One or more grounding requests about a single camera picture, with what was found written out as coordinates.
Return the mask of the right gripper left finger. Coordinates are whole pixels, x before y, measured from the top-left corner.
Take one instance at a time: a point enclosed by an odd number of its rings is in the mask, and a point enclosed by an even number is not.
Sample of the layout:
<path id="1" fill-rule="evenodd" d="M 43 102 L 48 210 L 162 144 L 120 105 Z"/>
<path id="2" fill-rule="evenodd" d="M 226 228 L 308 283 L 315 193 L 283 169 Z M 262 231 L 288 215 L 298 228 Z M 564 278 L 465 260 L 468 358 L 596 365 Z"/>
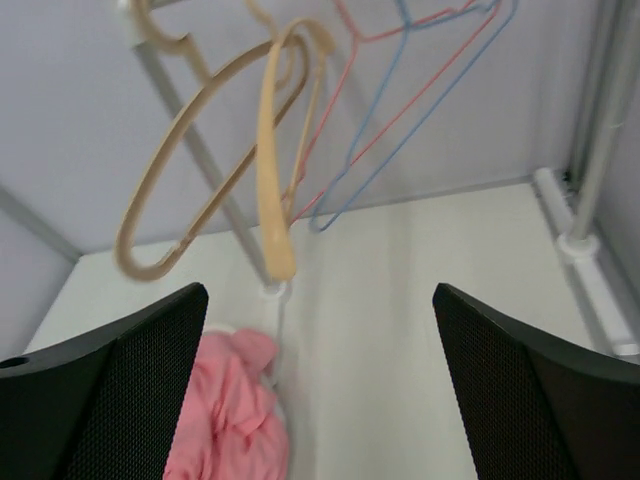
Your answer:
<path id="1" fill-rule="evenodd" d="M 205 287 L 191 283 L 2 361 L 2 478 L 162 478 L 207 305 Z"/>

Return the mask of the beige hanger of white shirt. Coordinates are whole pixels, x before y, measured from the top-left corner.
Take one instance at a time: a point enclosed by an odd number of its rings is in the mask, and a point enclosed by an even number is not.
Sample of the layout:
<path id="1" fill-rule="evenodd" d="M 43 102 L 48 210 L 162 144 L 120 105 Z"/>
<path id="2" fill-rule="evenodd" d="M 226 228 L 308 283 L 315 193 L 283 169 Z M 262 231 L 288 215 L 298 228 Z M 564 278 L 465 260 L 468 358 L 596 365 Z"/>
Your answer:
<path id="1" fill-rule="evenodd" d="M 175 115 L 162 143 L 156 149 L 148 164 L 147 171 L 132 197 L 117 233 L 114 254 L 121 271 L 134 280 L 146 282 L 155 281 L 163 277 L 176 265 L 204 225 L 226 201 L 231 190 L 246 173 L 249 166 L 254 165 L 257 172 L 257 147 L 255 142 L 245 157 L 237 163 L 230 175 L 214 191 L 212 197 L 189 226 L 185 236 L 160 261 L 150 266 L 144 266 L 135 260 L 132 248 L 139 218 L 173 151 L 186 134 L 191 131 L 194 120 L 218 90 L 254 61 L 260 58 L 266 58 L 267 60 L 269 49 L 272 46 L 272 40 L 270 39 L 270 41 L 259 44 L 234 58 L 216 73 L 211 73 L 193 38 L 190 35 L 174 37 L 165 33 L 152 19 L 152 9 L 153 6 L 149 1 L 131 1 L 128 3 L 128 15 L 135 32 L 143 41 L 150 43 L 153 47 L 170 55 L 184 57 L 195 76 L 201 81 L 202 87 L 192 100 Z M 297 49 L 302 59 L 307 61 L 309 53 L 311 51 L 316 52 L 309 32 L 306 28 L 298 26 L 294 30 L 294 34 L 297 37 L 289 41 L 282 51 L 284 49 Z M 274 107 L 273 116 L 276 120 L 276 127 L 297 99 L 305 84 L 304 80 L 300 80 L 296 89 L 281 108 L 276 109 Z"/>

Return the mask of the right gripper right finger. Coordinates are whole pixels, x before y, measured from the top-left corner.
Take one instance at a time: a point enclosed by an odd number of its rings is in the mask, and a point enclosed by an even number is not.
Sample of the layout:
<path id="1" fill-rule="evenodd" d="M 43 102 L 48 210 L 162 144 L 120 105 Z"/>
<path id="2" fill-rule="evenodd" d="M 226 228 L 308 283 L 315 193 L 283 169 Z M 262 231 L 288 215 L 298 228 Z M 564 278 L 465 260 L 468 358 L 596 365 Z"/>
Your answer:
<path id="1" fill-rule="evenodd" d="M 432 303 L 478 478 L 638 478 L 638 365 L 450 284 Z"/>

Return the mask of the blue wire hanger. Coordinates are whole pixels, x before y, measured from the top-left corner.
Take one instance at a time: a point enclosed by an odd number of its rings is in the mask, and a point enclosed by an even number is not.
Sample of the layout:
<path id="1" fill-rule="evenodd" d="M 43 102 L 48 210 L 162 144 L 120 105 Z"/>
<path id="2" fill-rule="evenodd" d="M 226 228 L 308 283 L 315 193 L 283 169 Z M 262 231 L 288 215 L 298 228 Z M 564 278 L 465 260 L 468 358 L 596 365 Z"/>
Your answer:
<path id="1" fill-rule="evenodd" d="M 469 11 L 483 9 L 486 11 L 491 11 L 490 16 L 484 21 L 484 23 L 467 39 L 467 41 L 451 56 L 451 58 L 446 62 L 445 65 L 422 87 L 422 89 L 385 125 L 378 134 L 366 145 L 363 149 L 355 154 L 355 148 L 358 146 L 358 143 L 363 135 L 365 128 L 368 126 L 371 116 L 374 113 L 382 95 L 387 88 L 389 80 L 396 69 L 397 63 L 399 62 L 402 53 L 404 51 L 405 44 L 407 42 L 407 38 L 411 30 L 419 29 L 419 26 L 412 27 L 410 26 L 410 16 L 408 13 L 408 9 L 406 7 L 405 1 L 397 1 L 397 6 L 401 17 L 404 19 L 405 24 L 402 28 L 402 41 L 396 54 L 394 55 L 387 72 L 385 73 L 377 91 L 374 96 L 373 103 L 369 107 L 367 114 L 362 121 L 358 132 L 353 137 L 352 142 L 349 146 L 349 150 L 345 157 L 344 167 L 336 174 L 336 176 L 332 179 L 332 181 L 328 184 L 325 190 L 320 192 L 314 200 L 308 205 L 311 210 L 311 216 L 309 218 L 309 229 L 313 233 L 321 233 L 327 230 L 336 220 L 342 215 L 351 204 L 364 192 L 364 190 L 372 183 L 372 181 L 381 173 L 381 171 L 388 165 L 388 163 L 396 156 L 396 154 L 400 151 L 400 149 L 405 145 L 405 143 L 416 133 L 416 131 L 421 127 L 421 125 L 433 114 L 433 112 L 437 109 L 437 107 L 441 104 L 441 102 L 446 98 L 446 96 L 454 89 L 454 87 L 464 78 L 467 72 L 473 67 L 473 65 L 478 61 L 478 59 L 483 55 L 483 53 L 489 48 L 489 46 L 494 42 L 494 40 L 499 36 L 499 34 L 504 30 L 504 28 L 509 24 L 509 22 L 513 19 L 519 1 L 513 0 L 511 2 L 511 10 L 510 13 L 505 17 L 503 23 L 492 33 L 489 39 L 484 43 L 484 45 L 475 53 L 475 55 L 469 60 L 467 65 L 461 70 L 461 72 L 451 81 L 451 83 L 446 87 L 443 93 L 435 100 L 432 106 L 427 110 L 427 112 L 415 123 L 415 125 L 409 130 L 409 132 L 404 136 L 404 138 L 398 143 L 395 149 L 389 154 L 389 156 L 370 174 L 370 176 L 364 181 L 364 183 L 346 200 L 342 206 L 336 210 L 336 212 L 331 216 L 329 220 L 327 220 L 323 225 L 318 223 L 318 217 L 320 216 L 320 210 L 324 207 L 324 204 L 329 199 L 332 194 L 332 191 L 335 189 L 337 184 L 349 173 L 351 167 L 389 130 L 400 118 L 402 115 L 406 113 L 406 111 L 438 80 L 438 78 L 443 75 L 446 70 L 456 61 L 456 59 L 464 52 L 464 50 L 470 46 L 475 38 L 481 34 L 483 29 L 498 15 L 499 10 L 502 5 L 502 1 L 492 1 L 490 4 L 472 4 L 469 7 L 463 7 L 460 11 L 456 11 L 454 13 L 448 14 L 447 18 L 444 20 L 428 20 L 427 27 L 429 27 L 432 23 L 443 23 L 453 19 L 454 17 L 460 17 L 465 15 Z"/>

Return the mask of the pink garment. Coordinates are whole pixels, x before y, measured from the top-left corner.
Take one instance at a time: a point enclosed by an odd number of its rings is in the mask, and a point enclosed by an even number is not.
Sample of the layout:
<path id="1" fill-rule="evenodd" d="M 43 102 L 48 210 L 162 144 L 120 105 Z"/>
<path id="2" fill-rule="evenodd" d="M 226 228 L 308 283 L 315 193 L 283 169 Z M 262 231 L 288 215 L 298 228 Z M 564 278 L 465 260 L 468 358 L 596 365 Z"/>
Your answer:
<path id="1" fill-rule="evenodd" d="M 276 343 L 253 329 L 201 338 L 165 479 L 284 479 L 289 438 L 264 378 Z"/>

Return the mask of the beige hanger of orange shirt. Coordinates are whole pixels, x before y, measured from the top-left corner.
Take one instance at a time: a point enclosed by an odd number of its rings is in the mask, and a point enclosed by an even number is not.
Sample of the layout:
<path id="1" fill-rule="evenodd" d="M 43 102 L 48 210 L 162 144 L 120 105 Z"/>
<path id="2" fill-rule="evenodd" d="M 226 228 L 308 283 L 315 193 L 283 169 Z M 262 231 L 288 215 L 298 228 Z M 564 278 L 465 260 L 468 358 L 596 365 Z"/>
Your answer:
<path id="1" fill-rule="evenodd" d="M 280 30 L 276 27 L 271 15 L 263 10 L 257 2 L 248 1 L 246 5 L 256 20 L 266 26 L 272 40 L 261 86 L 257 116 L 256 188 L 266 268 L 274 280 L 287 282 L 296 274 L 294 248 L 289 236 L 292 222 L 291 214 L 303 173 L 305 144 L 317 108 L 317 100 L 326 71 L 326 59 L 335 50 L 335 41 L 328 30 L 316 20 L 297 18 Z M 286 190 L 281 191 L 275 135 L 276 120 L 273 116 L 276 74 L 281 51 L 289 41 L 297 37 L 294 30 L 298 26 L 308 30 L 318 60 L 310 104 L 305 115 L 292 177 Z"/>

